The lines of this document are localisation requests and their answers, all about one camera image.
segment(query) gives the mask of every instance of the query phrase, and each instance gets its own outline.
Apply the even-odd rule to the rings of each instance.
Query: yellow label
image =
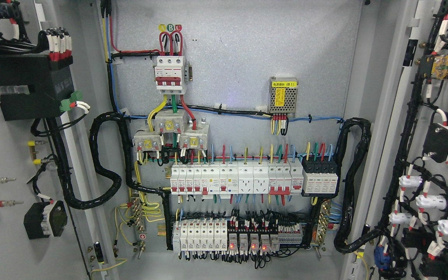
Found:
[[[190,147],[196,147],[196,146],[198,146],[198,138],[190,137]]]
[[[297,87],[297,81],[274,81],[272,82],[274,88],[295,88]]]
[[[276,98],[274,99],[274,106],[282,107],[285,106],[285,92],[284,88],[278,87],[276,89]]]
[[[143,144],[145,149],[151,149],[151,140],[145,139],[143,140]]]
[[[165,130],[170,131],[172,129],[174,129],[174,122],[165,121]]]

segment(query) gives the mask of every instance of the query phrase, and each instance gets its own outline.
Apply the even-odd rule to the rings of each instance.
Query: blue component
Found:
[[[383,247],[377,246],[374,249],[374,263],[381,270],[388,270],[390,268],[390,256],[383,254]]]

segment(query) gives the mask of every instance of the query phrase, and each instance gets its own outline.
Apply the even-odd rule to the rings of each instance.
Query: warning sticker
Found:
[[[284,87],[278,87],[276,89],[276,98],[274,99],[274,106],[276,107],[285,106],[285,92],[286,89]]]
[[[297,81],[274,81],[271,86],[274,88],[295,88],[298,84]]]

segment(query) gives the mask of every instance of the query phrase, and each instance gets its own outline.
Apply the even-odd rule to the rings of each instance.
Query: metal mesh power supply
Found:
[[[297,110],[298,80],[296,78],[271,77],[269,92],[270,114],[288,114],[295,117]]]

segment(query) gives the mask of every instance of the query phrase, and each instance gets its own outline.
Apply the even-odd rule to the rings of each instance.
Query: green terminal connector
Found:
[[[82,101],[82,91],[74,91],[69,99],[64,99],[61,101],[60,105],[60,111],[61,112],[67,112],[68,110],[71,110],[70,104],[74,103],[75,101]]]

